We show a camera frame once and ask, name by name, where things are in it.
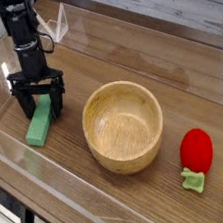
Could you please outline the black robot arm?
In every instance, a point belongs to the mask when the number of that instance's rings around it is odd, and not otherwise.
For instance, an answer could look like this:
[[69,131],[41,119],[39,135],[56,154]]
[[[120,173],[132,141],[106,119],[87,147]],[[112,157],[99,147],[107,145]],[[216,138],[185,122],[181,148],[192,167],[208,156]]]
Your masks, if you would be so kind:
[[0,0],[0,19],[13,40],[13,50],[21,67],[6,78],[10,81],[12,95],[29,119],[36,108],[33,95],[48,95],[52,116],[58,119],[63,109],[64,74],[50,68],[46,62],[46,54],[52,54],[55,49],[54,41],[38,29],[31,0]]

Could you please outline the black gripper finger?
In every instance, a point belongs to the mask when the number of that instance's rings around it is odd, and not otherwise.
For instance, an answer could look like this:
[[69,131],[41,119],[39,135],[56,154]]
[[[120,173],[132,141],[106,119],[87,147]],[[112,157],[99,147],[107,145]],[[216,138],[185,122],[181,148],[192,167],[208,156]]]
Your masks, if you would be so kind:
[[63,107],[63,90],[61,88],[52,88],[50,90],[50,99],[51,99],[51,109],[52,109],[52,115],[55,119],[58,119],[60,117],[60,113],[62,111]]
[[34,98],[30,93],[28,94],[25,91],[19,92],[16,98],[18,99],[19,105],[21,105],[26,117],[31,119],[36,108]]

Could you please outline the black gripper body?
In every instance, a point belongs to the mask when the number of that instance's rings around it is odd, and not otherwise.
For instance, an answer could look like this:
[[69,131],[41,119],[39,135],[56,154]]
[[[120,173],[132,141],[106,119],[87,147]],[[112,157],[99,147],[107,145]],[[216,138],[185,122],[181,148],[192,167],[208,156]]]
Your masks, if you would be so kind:
[[65,92],[63,72],[53,69],[46,62],[46,55],[39,40],[14,45],[21,67],[7,75],[11,92],[19,101],[30,100],[33,95],[62,95]]

